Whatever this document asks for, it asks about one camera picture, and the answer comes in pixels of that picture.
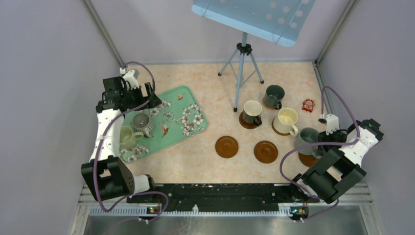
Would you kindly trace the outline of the small red toy packet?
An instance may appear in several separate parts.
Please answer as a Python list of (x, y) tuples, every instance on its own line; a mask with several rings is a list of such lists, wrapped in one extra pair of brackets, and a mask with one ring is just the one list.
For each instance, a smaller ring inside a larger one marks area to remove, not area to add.
[(303, 104), (302, 104), (302, 110), (307, 111), (309, 113), (312, 113), (315, 107), (315, 101), (313, 99), (309, 99), (307, 98), (306, 100), (304, 100)]

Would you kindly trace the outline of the green floral serving tray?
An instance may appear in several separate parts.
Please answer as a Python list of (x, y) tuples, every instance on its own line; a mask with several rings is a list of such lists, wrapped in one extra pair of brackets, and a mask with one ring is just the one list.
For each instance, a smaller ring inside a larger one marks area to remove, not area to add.
[(125, 163), (157, 153), (207, 128), (208, 120), (189, 87), (179, 86), (158, 97), (161, 104), (156, 108), (134, 111), (125, 116), (123, 125), (131, 129), (134, 129), (133, 118), (141, 113), (151, 117), (155, 124), (151, 137), (142, 138), (131, 150), (120, 148), (120, 158)]

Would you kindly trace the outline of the metallic grey cup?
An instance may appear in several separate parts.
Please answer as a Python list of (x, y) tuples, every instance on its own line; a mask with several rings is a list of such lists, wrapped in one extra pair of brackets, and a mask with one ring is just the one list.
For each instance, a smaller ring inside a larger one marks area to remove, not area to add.
[(139, 113), (133, 117), (132, 125), (138, 132), (142, 132), (145, 137), (151, 138), (155, 128), (153, 119), (146, 113)]

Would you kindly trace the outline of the blue music stand with tripod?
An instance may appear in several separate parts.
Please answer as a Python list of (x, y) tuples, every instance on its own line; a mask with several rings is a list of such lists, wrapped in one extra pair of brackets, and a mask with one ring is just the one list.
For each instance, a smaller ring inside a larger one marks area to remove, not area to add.
[(249, 56), (256, 64), (252, 47), (247, 43), (248, 35), (267, 40), (283, 47), (292, 47), (310, 14), (314, 0), (195, 0), (192, 12), (242, 32), (233, 56), (239, 56), (239, 71), (236, 73), (236, 94), (233, 110), (238, 109), (243, 63)]

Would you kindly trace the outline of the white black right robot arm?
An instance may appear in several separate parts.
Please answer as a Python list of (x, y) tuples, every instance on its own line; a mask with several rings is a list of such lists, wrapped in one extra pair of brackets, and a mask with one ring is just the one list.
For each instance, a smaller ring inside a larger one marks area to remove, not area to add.
[(377, 145), (384, 136), (380, 124), (374, 119), (357, 121), (347, 129), (336, 130), (331, 134), (325, 131), (317, 135), (318, 161), (293, 181), (301, 180), (321, 199), (330, 204), (360, 182), (366, 172), (362, 160), (367, 152)]

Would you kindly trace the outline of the white and black cup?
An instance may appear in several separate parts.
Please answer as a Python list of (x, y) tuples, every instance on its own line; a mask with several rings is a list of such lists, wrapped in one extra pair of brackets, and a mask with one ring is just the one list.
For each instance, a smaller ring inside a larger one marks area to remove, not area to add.
[(244, 104), (242, 118), (247, 124), (260, 126), (262, 105), (255, 100), (249, 100)]

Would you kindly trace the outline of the dark brown wooden coaster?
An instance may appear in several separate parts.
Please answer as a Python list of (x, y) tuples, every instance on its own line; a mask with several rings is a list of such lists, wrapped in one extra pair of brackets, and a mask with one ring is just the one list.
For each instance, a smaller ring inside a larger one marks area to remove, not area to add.
[(215, 143), (216, 153), (225, 159), (234, 157), (239, 150), (239, 144), (234, 137), (222, 136)]

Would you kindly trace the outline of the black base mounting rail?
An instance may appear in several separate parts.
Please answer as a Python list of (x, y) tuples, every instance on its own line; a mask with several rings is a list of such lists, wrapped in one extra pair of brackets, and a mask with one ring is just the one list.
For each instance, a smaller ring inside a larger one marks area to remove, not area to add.
[(280, 203), (317, 203), (292, 184), (156, 184), (155, 191), (167, 195), (133, 196), (130, 204), (167, 202), (166, 212), (276, 212)]

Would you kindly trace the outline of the cream cup with yellow inside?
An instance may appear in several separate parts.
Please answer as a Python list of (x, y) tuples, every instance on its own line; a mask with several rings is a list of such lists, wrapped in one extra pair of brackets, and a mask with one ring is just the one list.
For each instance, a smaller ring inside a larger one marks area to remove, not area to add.
[(298, 114), (294, 109), (282, 108), (279, 110), (277, 116), (274, 119), (279, 120), (286, 125), (291, 125), (291, 136), (296, 137), (298, 135), (299, 129), (296, 126), (298, 121)]

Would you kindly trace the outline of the dark grey cup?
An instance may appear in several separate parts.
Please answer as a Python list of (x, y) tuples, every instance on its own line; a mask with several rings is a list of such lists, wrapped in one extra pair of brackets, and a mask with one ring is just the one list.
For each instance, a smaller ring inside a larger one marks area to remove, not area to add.
[(268, 102), (282, 101), (285, 96), (285, 90), (279, 85), (270, 85), (265, 92), (264, 99)]

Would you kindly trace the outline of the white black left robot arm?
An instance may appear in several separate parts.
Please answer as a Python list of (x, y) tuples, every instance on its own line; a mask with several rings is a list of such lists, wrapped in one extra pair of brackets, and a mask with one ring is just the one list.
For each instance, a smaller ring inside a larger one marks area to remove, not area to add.
[(131, 195), (135, 191), (135, 177), (121, 160), (120, 133), (125, 115), (132, 111), (152, 108), (160, 104), (155, 95), (155, 82), (146, 82), (144, 96), (140, 85), (133, 85), (120, 76), (103, 80), (104, 92), (95, 107), (98, 131), (93, 153), (82, 164), (81, 174), (96, 201)]

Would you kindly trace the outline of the pale green cup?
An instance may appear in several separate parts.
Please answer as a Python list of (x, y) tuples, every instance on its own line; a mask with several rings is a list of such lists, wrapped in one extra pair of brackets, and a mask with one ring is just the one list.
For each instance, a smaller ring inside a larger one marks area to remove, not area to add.
[(120, 130), (119, 146), (122, 149), (131, 150), (143, 137), (144, 134), (142, 132), (134, 132), (128, 126), (122, 126)]

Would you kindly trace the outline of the light tan wooden coaster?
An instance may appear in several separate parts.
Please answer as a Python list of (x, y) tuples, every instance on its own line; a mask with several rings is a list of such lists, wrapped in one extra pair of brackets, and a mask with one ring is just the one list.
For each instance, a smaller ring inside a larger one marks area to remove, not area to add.
[(280, 110), (282, 108), (281, 101), (272, 100), (272, 102), (268, 102), (265, 99), (262, 99), (262, 104), (268, 110)]

